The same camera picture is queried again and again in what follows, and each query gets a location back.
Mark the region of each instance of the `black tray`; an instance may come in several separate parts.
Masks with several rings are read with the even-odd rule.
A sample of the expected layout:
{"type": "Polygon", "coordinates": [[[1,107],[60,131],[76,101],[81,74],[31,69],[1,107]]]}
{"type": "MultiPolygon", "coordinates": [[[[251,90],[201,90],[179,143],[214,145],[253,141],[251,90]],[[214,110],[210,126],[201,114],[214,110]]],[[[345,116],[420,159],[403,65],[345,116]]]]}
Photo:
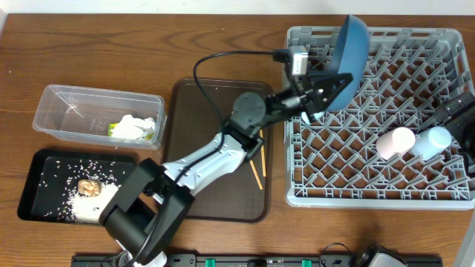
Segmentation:
{"type": "Polygon", "coordinates": [[[89,160],[102,163],[104,172],[112,171],[117,180],[114,181],[116,185],[121,185],[135,168],[134,160],[130,156],[42,149],[33,156],[17,211],[18,217],[22,220],[49,223],[99,225],[69,221],[63,218],[63,214],[58,216],[57,211],[57,208],[63,209],[62,203],[68,200],[68,194],[63,196],[66,188],[72,189],[80,179],[73,180],[70,185],[66,183],[68,177],[77,175],[73,173],[75,168],[69,169],[68,165],[89,165],[89,160]]]}
{"type": "MultiPolygon", "coordinates": [[[[223,117],[231,114],[234,100],[245,92],[261,96],[272,93],[261,82],[201,79],[204,90],[216,103],[223,117]]],[[[166,128],[163,161],[181,159],[212,140],[219,128],[212,107],[198,90],[193,79],[179,81],[173,89],[166,128]]],[[[261,153],[253,159],[263,190],[261,191],[246,163],[204,188],[188,212],[188,217],[202,220],[225,220],[258,223],[269,212],[272,170],[272,127],[263,130],[266,178],[263,178],[261,153]]]]}

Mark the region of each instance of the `gray dish rack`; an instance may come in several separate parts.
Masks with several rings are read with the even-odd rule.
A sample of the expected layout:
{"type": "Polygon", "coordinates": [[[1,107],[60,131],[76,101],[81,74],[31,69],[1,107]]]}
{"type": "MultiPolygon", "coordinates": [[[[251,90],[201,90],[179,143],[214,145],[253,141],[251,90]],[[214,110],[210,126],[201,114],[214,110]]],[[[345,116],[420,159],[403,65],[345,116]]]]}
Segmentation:
{"type": "MultiPolygon", "coordinates": [[[[349,107],[311,125],[300,117],[285,124],[286,201],[308,208],[474,208],[475,180],[466,174],[455,140],[427,162],[410,153],[386,161],[376,153],[385,132],[435,126],[438,105],[474,92],[462,36],[453,29],[368,29],[367,65],[349,107]]],[[[285,45],[306,46],[311,68],[323,70],[339,30],[291,27],[285,45]]]]}

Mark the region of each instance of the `black object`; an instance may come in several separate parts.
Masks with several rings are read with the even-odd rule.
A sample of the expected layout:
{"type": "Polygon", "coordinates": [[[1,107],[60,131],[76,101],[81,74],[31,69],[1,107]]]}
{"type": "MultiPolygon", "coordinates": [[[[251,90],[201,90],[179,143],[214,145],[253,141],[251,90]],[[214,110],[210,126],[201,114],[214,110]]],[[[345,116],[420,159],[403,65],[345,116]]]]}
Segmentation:
{"type": "Polygon", "coordinates": [[[267,261],[265,260],[250,260],[247,262],[247,267],[267,267],[267,261]]]}
{"type": "Polygon", "coordinates": [[[262,122],[266,116],[266,103],[257,93],[247,92],[239,95],[232,107],[234,113],[229,119],[242,134],[254,136],[253,125],[262,122]]]}
{"type": "MultiPolygon", "coordinates": [[[[352,267],[349,263],[352,255],[333,255],[328,259],[329,267],[352,267]]],[[[312,266],[320,266],[320,257],[234,257],[234,256],[216,256],[209,255],[196,257],[193,254],[172,254],[168,255],[168,267],[206,267],[206,260],[214,259],[216,266],[235,267],[249,266],[251,263],[266,263],[266,267],[302,267],[302,260],[310,260],[312,266]]],[[[71,267],[117,267],[114,265],[118,261],[117,255],[109,256],[74,256],[71,260],[71,267]]],[[[440,257],[404,257],[408,267],[443,267],[440,257]]]]}
{"type": "Polygon", "coordinates": [[[65,192],[67,189],[73,189],[79,181],[74,179],[70,184],[66,183],[68,177],[79,174],[73,172],[75,168],[69,169],[68,165],[87,167],[89,160],[103,162],[104,172],[113,171],[114,177],[117,179],[114,182],[116,185],[122,184],[135,168],[134,160],[129,156],[42,149],[33,156],[17,211],[18,217],[22,220],[78,224],[65,220],[65,218],[62,219],[62,215],[58,216],[58,208],[62,211],[64,206],[62,203],[68,201],[68,194],[65,192]]]}
{"type": "Polygon", "coordinates": [[[475,158],[475,96],[469,92],[461,93],[440,105],[433,117],[459,142],[468,172],[475,158]]]}
{"type": "MultiPolygon", "coordinates": [[[[271,88],[261,82],[216,79],[201,79],[200,82],[224,116],[231,115],[233,103],[242,93],[256,93],[261,97],[272,93],[271,88]]],[[[206,105],[193,79],[183,79],[174,86],[169,110],[164,162],[181,159],[201,148],[212,140],[219,127],[212,118],[213,110],[206,105]]],[[[259,152],[253,159],[263,190],[259,190],[250,164],[242,164],[235,172],[217,179],[196,195],[188,217],[240,223],[258,223],[266,217],[272,181],[272,132],[272,127],[263,129],[265,178],[259,152]]]]}
{"type": "Polygon", "coordinates": [[[99,218],[115,240],[133,255],[138,255],[136,261],[141,264],[150,263],[166,248],[194,202],[189,189],[172,186],[173,181],[164,171],[164,167],[152,159],[142,161],[99,218]],[[147,210],[147,205],[139,199],[142,192],[149,197],[156,193],[164,199],[158,214],[137,213],[135,207],[147,210]]]}
{"type": "Polygon", "coordinates": [[[378,245],[378,244],[372,244],[363,254],[358,255],[358,257],[355,259],[353,263],[353,266],[354,267],[370,266],[371,262],[373,261],[373,258],[378,253],[387,254],[388,256],[398,260],[399,262],[407,266],[406,261],[401,256],[399,256],[396,252],[391,251],[385,248],[384,246],[378,245]]]}
{"type": "Polygon", "coordinates": [[[274,60],[285,64],[284,70],[290,86],[275,96],[266,98],[266,104],[271,110],[267,119],[269,123],[279,122],[302,112],[307,113],[310,122],[314,122],[315,118],[311,115],[328,109],[353,81],[351,73],[335,71],[308,70],[305,75],[293,76],[291,57],[288,49],[275,50],[274,60]],[[283,107],[282,100],[290,99],[291,96],[298,96],[298,104],[283,107]]]}

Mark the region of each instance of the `wood grain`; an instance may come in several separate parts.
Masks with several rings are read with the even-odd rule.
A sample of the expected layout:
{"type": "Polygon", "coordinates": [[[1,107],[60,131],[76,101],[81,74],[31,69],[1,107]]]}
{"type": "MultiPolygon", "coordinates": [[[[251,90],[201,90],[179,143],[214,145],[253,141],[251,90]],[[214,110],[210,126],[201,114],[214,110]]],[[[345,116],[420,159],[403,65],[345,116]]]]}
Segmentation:
{"type": "MultiPolygon", "coordinates": [[[[451,27],[475,63],[474,17],[362,16],[369,26],[451,27]]],[[[296,25],[340,25],[344,16],[176,16],[11,14],[0,41],[0,266],[68,266],[74,254],[119,251],[103,228],[21,221],[16,208],[33,154],[41,148],[137,153],[62,142],[32,121],[49,84],[161,95],[201,57],[223,50],[282,47],[296,25]]],[[[203,64],[201,76],[280,87],[281,66],[262,56],[203,64]]],[[[257,225],[186,220],[171,249],[202,254],[317,254],[332,242],[352,250],[379,242],[406,254],[438,254],[451,266],[471,211],[365,211],[290,208],[284,200],[283,126],[275,126],[272,204],[257,225]]]]}

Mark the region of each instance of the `brown tray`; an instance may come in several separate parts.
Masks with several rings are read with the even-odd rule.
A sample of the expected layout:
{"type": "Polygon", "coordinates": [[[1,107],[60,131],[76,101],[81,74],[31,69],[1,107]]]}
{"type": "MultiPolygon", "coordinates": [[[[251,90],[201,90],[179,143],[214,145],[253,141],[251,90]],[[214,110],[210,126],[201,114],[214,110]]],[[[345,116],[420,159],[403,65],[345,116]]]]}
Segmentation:
{"type": "MultiPolygon", "coordinates": [[[[223,117],[231,115],[234,100],[244,92],[261,96],[272,93],[260,82],[201,79],[203,89],[216,103],[223,117]]],[[[163,161],[181,159],[210,142],[219,122],[191,78],[179,81],[173,88],[165,133],[163,161]]],[[[190,218],[258,223],[269,212],[272,170],[272,128],[263,130],[265,139],[266,177],[263,178],[261,153],[253,159],[263,190],[259,190],[249,163],[232,174],[217,179],[203,189],[188,213],[190,218]]]]}

